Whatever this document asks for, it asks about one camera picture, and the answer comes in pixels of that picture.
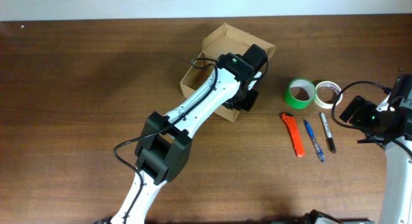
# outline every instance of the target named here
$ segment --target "roll of tape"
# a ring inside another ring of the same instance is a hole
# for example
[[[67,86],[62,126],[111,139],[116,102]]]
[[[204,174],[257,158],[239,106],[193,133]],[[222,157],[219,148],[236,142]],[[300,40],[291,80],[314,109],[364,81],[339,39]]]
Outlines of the roll of tape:
[[[295,88],[295,87],[304,89],[307,92],[309,99],[299,100],[295,98],[290,92],[290,88]],[[316,96],[315,85],[308,79],[298,78],[298,79],[294,79],[292,82],[289,83],[289,87],[285,92],[285,101],[289,106],[295,109],[303,109],[311,103],[311,101],[315,98],[315,96]]]
[[[339,94],[339,92],[341,92],[341,88],[334,82],[330,82],[330,81],[324,81],[324,82],[320,82],[318,83],[318,85],[316,85],[316,91],[321,88],[321,87],[327,87],[332,89],[336,94]],[[339,98],[339,100],[337,101],[336,105],[339,104],[342,101],[343,95],[341,95],[341,97]],[[329,104],[329,103],[325,103],[323,102],[321,99],[319,99],[319,97],[315,96],[315,103],[320,106],[321,108],[325,108],[325,109],[331,109],[333,104]]]

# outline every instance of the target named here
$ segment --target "white background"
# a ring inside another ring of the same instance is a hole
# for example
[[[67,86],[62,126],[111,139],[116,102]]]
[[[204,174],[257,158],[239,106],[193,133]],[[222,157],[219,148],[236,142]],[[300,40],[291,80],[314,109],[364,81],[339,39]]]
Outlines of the white background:
[[[0,0],[1,21],[412,13],[412,0]]]

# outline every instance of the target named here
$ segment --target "red box cutter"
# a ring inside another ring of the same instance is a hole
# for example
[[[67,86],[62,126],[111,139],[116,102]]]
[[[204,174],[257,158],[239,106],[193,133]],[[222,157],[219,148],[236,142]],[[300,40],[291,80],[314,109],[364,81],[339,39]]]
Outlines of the red box cutter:
[[[294,149],[297,157],[304,157],[304,149],[301,140],[301,135],[299,135],[299,130],[297,129],[295,117],[291,113],[283,113],[282,119],[285,121],[288,127],[290,137],[294,143]]]

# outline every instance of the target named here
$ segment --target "cardboard box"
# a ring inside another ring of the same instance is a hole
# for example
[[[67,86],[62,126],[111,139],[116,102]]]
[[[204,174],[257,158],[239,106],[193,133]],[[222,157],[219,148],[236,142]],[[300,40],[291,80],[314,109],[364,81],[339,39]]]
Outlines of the cardboard box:
[[[202,51],[198,57],[217,59],[221,54],[227,54],[229,52],[243,55],[253,44],[257,44],[260,48],[264,49],[269,59],[273,56],[276,48],[274,44],[270,44],[230,25],[223,24],[204,38]],[[204,66],[211,62],[199,60],[195,63],[199,66]],[[189,98],[206,81],[212,70],[212,66],[206,70],[190,67],[182,81],[180,81],[180,87],[182,88],[184,97]],[[215,113],[234,122],[240,111],[220,106],[215,110]]]

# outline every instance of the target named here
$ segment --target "box flap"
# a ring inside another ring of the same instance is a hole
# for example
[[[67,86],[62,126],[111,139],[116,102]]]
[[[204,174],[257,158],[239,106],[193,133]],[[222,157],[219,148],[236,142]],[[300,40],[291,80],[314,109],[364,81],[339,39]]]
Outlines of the box flap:
[[[257,44],[260,48],[264,49],[269,59],[273,56],[276,48],[274,44],[270,44],[228,24],[223,24],[204,38],[202,49],[204,52],[218,58],[221,54],[228,52],[243,55],[253,44]]]

